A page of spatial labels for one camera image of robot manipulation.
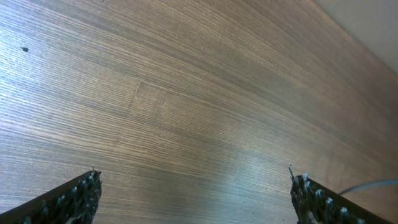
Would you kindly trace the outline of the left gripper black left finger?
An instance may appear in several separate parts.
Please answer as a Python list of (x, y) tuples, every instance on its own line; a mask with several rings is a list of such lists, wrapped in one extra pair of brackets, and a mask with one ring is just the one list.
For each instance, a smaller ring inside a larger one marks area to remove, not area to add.
[(92, 224), (102, 193), (101, 172), (84, 174), (1, 214), (1, 224)]

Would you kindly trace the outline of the black USB cable long loop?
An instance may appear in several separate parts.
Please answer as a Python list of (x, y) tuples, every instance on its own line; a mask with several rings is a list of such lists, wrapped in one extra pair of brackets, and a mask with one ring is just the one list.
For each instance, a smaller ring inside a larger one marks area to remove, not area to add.
[(359, 184), (359, 185), (352, 186), (348, 189), (345, 189), (345, 190), (341, 191), (338, 195), (344, 195), (344, 194), (347, 194), (348, 192), (352, 192), (354, 190), (368, 189), (371, 187), (377, 187), (377, 186), (381, 186), (381, 185), (397, 185), (397, 183), (398, 183), (397, 179), (378, 180), (378, 181), (374, 181), (374, 182), (368, 182), (365, 184)]

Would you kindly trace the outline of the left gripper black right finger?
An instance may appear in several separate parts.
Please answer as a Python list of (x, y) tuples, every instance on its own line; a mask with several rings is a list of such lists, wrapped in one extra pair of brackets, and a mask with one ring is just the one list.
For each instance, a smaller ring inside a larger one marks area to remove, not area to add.
[(289, 167), (292, 187), (290, 196), (298, 224), (389, 224), (380, 216), (315, 182), (308, 174), (294, 175)]

